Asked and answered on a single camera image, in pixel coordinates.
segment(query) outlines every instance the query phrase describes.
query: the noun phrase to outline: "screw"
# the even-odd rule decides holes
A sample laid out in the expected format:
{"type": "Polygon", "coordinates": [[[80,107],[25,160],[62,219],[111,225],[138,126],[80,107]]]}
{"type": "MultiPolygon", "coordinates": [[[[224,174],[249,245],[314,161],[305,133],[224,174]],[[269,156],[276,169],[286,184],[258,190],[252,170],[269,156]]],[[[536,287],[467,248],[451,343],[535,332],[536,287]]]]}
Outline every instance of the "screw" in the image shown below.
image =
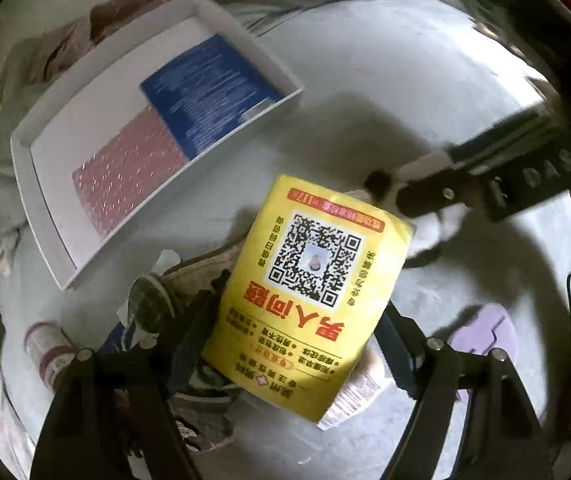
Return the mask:
{"type": "Polygon", "coordinates": [[[437,339],[436,337],[431,337],[427,340],[427,346],[432,350],[440,350],[443,348],[443,341],[437,339]]]}
{"type": "Polygon", "coordinates": [[[78,352],[76,352],[76,358],[83,362],[83,361],[87,361],[89,358],[92,357],[92,354],[94,352],[92,352],[89,348],[84,348],[83,350],[79,350],[78,352]]]}
{"type": "Polygon", "coordinates": [[[147,335],[140,340],[139,346],[144,350],[149,350],[150,348],[154,348],[156,346],[156,338],[152,337],[151,335],[147,335]]]}
{"type": "Polygon", "coordinates": [[[492,348],[491,354],[497,361],[503,362],[507,360],[507,352],[502,348],[492,348]]]}

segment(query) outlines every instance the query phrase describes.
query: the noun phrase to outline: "blue object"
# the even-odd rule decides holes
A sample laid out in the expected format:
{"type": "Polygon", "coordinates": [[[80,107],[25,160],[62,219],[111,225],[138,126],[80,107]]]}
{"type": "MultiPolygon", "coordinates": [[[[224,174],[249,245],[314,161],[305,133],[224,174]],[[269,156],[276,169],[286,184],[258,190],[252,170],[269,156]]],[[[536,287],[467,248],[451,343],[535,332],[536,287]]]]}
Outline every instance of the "blue object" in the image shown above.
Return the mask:
{"type": "Polygon", "coordinates": [[[140,88],[191,160],[283,98],[219,34],[159,69],[140,88]]]}

